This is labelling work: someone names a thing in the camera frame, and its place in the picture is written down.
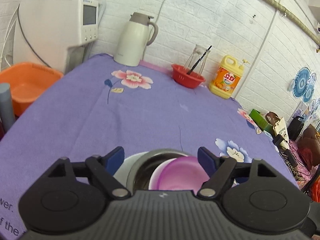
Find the stainless steel bowl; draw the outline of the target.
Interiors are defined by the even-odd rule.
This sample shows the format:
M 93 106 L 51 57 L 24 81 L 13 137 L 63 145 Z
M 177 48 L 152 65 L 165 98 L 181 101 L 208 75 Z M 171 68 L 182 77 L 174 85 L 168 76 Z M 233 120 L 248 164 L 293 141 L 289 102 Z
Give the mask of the stainless steel bowl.
M 161 163 L 186 156 L 190 156 L 190 154 L 170 148 L 161 148 L 144 153 L 130 168 L 126 180 L 126 188 L 131 193 L 136 190 L 147 190 L 153 172 Z

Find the purple plastic bowl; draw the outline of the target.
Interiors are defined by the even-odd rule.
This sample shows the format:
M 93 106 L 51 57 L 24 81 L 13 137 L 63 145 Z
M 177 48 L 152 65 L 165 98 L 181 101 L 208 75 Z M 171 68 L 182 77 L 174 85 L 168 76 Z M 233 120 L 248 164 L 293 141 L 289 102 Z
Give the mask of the purple plastic bowl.
M 189 190 L 197 194 L 202 184 L 208 180 L 208 174 L 196 157 L 180 157 L 164 168 L 157 184 L 157 190 Z

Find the white red ceramic bowl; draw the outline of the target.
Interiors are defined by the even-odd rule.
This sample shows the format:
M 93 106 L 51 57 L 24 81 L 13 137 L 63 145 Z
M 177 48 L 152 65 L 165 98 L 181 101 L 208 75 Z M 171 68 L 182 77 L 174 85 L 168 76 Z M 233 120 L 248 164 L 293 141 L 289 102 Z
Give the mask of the white red ceramic bowl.
M 153 171 L 151 177 L 150 177 L 150 181 L 149 181 L 149 187 L 148 189 L 149 190 L 157 190 L 157 184 L 158 184 L 158 181 L 160 179 L 160 176 L 161 176 L 161 173 L 162 171 L 164 170 L 164 168 L 169 164 L 171 163 L 172 161 L 174 161 L 175 158 L 172 158 L 172 159 L 168 159 L 164 162 L 162 162 L 161 164 L 159 164 L 156 169 Z

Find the purple floral tablecloth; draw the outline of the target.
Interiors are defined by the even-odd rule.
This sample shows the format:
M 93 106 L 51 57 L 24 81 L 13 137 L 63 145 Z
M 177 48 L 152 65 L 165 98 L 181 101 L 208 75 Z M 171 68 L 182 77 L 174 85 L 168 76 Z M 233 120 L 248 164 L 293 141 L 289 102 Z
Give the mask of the purple floral tablecloth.
M 201 146 L 221 154 L 232 147 L 294 181 L 270 138 L 241 111 L 240 103 L 206 87 L 188 89 L 154 69 L 93 56 L 43 93 L 1 140 L 1 237 L 24 233 L 19 198 L 60 157 L 84 161 L 118 146 L 126 156 L 159 148 L 195 155 Z

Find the black power adapter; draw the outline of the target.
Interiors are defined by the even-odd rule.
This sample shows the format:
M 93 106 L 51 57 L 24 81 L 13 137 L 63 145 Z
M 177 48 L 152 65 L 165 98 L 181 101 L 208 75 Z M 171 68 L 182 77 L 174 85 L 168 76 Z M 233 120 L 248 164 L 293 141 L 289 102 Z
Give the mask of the black power adapter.
M 279 147 L 281 145 L 281 143 L 283 142 L 284 138 L 282 137 L 281 134 L 278 134 L 274 137 L 274 139 L 272 140 L 273 144 L 276 147 Z

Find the green box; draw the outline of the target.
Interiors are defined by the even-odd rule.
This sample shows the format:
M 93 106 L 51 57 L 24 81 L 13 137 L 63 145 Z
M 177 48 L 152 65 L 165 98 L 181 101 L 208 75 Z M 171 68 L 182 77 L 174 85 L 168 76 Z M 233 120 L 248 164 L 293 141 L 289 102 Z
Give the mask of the green box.
M 259 111 L 252 109 L 249 116 L 253 121 L 258 125 L 262 131 L 266 131 L 270 134 L 273 133 L 273 126 L 266 120 L 265 116 L 262 115 Z

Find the beige tote bag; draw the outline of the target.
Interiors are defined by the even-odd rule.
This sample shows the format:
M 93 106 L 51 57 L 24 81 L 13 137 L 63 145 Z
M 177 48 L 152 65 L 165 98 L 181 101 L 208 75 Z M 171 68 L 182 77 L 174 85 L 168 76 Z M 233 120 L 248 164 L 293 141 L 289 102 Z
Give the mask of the beige tote bag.
M 281 134 L 284 138 L 283 142 L 281 143 L 281 147 L 285 150 L 289 150 L 289 136 L 287 132 L 287 126 L 284 118 L 280 118 L 274 112 L 268 112 L 265 115 L 266 120 L 273 126 L 274 135 Z

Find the yellow detergent bottle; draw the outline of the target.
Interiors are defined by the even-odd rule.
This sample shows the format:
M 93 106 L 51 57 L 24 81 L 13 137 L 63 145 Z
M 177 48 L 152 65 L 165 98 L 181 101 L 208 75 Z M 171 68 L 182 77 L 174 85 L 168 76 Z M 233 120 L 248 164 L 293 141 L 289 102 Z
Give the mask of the yellow detergent bottle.
M 209 83 L 209 91 L 223 99 L 230 98 L 243 76 L 245 64 L 249 64 L 246 59 L 239 64 L 231 55 L 224 56 Z

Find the red plastic basket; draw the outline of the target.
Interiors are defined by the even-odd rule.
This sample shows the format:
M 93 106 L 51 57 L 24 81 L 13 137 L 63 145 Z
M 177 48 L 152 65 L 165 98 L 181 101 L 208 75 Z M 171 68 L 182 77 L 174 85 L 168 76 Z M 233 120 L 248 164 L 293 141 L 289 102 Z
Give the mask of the red plastic basket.
M 201 83 L 206 81 L 202 75 L 195 72 L 187 74 L 187 72 L 189 72 L 189 69 L 185 68 L 184 66 L 181 66 L 179 64 L 172 64 L 171 67 L 173 80 L 186 88 L 194 89 Z

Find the grey cylinder bottle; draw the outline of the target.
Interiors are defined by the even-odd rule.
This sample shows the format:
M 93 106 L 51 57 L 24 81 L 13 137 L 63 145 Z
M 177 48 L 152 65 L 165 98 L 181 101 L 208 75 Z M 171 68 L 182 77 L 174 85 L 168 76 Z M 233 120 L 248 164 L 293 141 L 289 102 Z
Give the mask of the grey cylinder bottle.
M 0 84 L 0 116 L 4 132 L 7 133 L 16 121 L 9 83 Z

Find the glass pitcher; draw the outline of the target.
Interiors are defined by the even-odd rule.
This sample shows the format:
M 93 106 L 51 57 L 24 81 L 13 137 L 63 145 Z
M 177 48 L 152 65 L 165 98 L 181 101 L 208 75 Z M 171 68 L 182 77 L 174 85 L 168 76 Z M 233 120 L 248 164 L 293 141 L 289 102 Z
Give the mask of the glass pitcher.
M 212 46 L 204 48 L 197 44 L 193 49 L 192 54 L 187 59 L 184 65 L 185 68 L 187 68 L 189 72 L 192 70 L 193 73 L 201 75 L 211 48 Z

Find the orange plastic basin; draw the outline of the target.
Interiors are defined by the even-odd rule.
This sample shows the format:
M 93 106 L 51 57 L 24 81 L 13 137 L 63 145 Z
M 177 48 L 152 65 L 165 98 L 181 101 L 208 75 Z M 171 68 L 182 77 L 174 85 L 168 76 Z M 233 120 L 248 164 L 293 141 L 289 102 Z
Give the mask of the orange plastic basin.
M 9 83 L 14 114 L 23 112 L 63 74 L 53 68 L 22 62 L 1 71 L 1 83 Z

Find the blue paper fan decoration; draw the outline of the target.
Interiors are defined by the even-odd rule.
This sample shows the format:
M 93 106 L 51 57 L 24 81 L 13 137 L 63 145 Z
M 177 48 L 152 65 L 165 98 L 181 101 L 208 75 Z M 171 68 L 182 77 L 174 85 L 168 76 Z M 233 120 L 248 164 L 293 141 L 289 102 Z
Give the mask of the blue paper fan decoration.
M 313 97 L 316 81 L 317 74 L 308 67 L 303 67 L 291 80 L 287 90 L 292 92 L 295 98 L 301 98 L 304 103 L 307 103 Z

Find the white thermos jug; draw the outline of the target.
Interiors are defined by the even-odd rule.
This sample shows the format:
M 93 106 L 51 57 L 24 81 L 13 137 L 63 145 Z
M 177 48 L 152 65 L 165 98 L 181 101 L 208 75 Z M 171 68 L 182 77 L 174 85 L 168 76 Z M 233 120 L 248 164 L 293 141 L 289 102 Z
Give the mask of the white thermos jug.
M 151 21 L 153 16 L 134 12 L 120 35 L 114 61 L 130 67 L 139 65 L 144 50 L 151 45 L 157 35 L 158 26 Z

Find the white water dispenser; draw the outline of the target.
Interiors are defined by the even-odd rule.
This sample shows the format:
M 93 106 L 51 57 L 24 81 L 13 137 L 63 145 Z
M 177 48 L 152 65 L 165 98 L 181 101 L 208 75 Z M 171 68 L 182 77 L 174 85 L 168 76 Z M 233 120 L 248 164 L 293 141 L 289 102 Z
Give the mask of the white water dispenser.
M 42 64 L 66 74 L 82 64 L 98 38 L 97 0 L 21 0 L 13 63 Z

